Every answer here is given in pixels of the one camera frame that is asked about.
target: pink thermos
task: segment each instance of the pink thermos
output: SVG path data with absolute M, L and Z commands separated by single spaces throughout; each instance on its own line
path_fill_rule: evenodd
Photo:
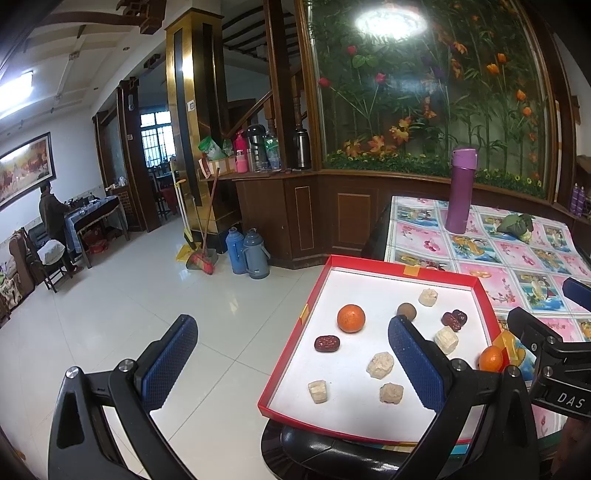
M 246 157 L 246 138 L 242 136 L 244 130 L 236 132 L 236 140 L 234 140 L 234 151 L 236 152 L 236 171 L 238 173 L 246 173 L 248 171 L 248 159 Z

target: ceiling light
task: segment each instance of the ceiling light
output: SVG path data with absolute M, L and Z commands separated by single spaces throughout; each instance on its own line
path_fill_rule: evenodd
M 23 73 L 19 78 L 0 86 L 0 112 L 5 112 L 26 100 L 33 91 L 33 72 Z
M 427 21 L 413 9 L 390 6 L 364 12 L 355 26 L 367 35 L 402 40 L 423 33 Z

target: white tray surface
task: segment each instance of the white tray surface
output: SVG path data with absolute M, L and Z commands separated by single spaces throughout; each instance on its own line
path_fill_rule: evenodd
M 439 294 L 433 307 L 418 302 L 425 288 Z M 449 358 L 462 358 L 472 368 L 478 367 L 488 335 L 471 289 L 333 268 L 269 408 L 331 432 L 385 442 L 419 441 L 435 413 L 423 407 L 398 359 L 395 357 L 394 368 L 382 380 L 365 371 L 376 353 L 394 355 L 388 343 L 388 324 L 405 301 L 417 309 L 413 324 L 428 340 L 443 327 L 443 313 L 464 311 L 468 321 L 457 333 L 459 344 Z M 365 326 L 358 333 L 345 333 L 336 323 L 338 311 L 349 303 L 365 312 Z M 314 340 L 320 335 L 338 336 L 339 350 L 317 352 Z M 310 397 L 308 383 L 314 380 L 326 381 L 327 402 L 315 404 Z M 398 405 L 379 401 L 379 389 L 388 382 L 404 387 Z M 472 408 L 460 440 L 472 438 L 481 412 L 481 407 Z

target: red rose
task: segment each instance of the red rose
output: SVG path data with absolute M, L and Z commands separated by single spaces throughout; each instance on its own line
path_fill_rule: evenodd
M 331 82 L 330 82 L 330 80 L 329 80 L 329 79 L 327 79 L 327 78 L 324 78 L 324 77 L 320 77 L 320 78 L 318 79 L 318 85 L 320 85 L 322 88 L 328 88 L 328 87 L 330 87 L 330 85 L 332 85 L 332 84 L 331 84 Z

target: purple thermos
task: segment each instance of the purple thermos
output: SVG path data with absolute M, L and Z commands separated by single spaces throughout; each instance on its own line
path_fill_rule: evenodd
M 478 155 L 474 148 L 459 148 L 453 151 L 452 185 L 445 222 L 445 228 L 451 233 L 466 233 L 477 166 Z

